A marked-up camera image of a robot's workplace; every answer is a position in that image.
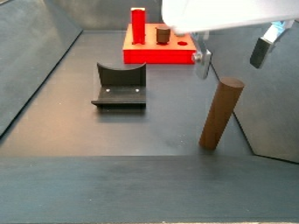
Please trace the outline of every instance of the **red base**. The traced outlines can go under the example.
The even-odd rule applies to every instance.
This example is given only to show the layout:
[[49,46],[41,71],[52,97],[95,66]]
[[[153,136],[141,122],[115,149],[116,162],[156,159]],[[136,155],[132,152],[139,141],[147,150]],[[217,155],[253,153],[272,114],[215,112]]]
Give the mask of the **red base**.
[[159,24],[144,25],[144,45],[132,44],[132,25],[125,31],[125,42],[123,47],[125,64],[193,64],[192,54],[196,52],[192,38],[188,34],[176,37],[171,32],[167,45],[156,44],[155,27]]

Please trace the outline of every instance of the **red block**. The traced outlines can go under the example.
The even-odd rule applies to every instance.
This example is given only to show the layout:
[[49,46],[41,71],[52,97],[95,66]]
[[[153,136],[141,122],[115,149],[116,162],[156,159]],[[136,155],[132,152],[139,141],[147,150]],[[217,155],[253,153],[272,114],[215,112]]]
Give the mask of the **red block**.
[[189,34],[176,37],[171,31],[169,42],[167,45],[156,44],[156,30],[160,24],[144,25],[144,45],[132,44],[132,25],[125,31],[125,42],[123,47],[125,64],[193,64],[192,54],[196,47],[192,43]]
[[133,45],[145,43],[145,8],[131,9],[131,20],[133,27]]

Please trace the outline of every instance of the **red cylinder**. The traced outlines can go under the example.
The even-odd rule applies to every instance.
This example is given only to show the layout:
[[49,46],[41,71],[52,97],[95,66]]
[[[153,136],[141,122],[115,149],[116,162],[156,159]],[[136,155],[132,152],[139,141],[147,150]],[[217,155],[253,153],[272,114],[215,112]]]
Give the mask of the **red cylinder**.
[[133,30],[133,42],[132,44],[145,43],[145,8],[131,9],[131,20]]

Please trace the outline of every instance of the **metal clamp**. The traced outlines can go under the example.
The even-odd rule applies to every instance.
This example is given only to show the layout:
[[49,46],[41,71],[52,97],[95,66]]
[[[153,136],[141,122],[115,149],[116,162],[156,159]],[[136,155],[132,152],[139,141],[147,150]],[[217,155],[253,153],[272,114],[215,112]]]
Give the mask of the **metal clamp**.
[[208,76],[209,65],[211,65],[211,52],[204,44],[204,39],[208,37],[208,32],[192,32],[191,38],[196,47],[196,52],[192,54],[192,61],[195,62],[195,72],[203,79]]
[[249,64],[260,68],[265,62],[267,55],[272,52],[276,42],[293,24],[293,20],[272,22],[264,36],[257,39],[253,52],[249,57]]

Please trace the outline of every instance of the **hole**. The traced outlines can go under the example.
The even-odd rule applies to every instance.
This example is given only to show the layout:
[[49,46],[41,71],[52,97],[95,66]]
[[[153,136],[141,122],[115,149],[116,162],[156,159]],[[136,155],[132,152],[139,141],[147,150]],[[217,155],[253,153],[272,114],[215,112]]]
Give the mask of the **hole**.
[[187,46],[187,45],[188,45],[188,43],[187,43],[187,42],[184,42],[184,41],[179,41],[179,42],[177,42],[177,45],[179,45],[179,46]]

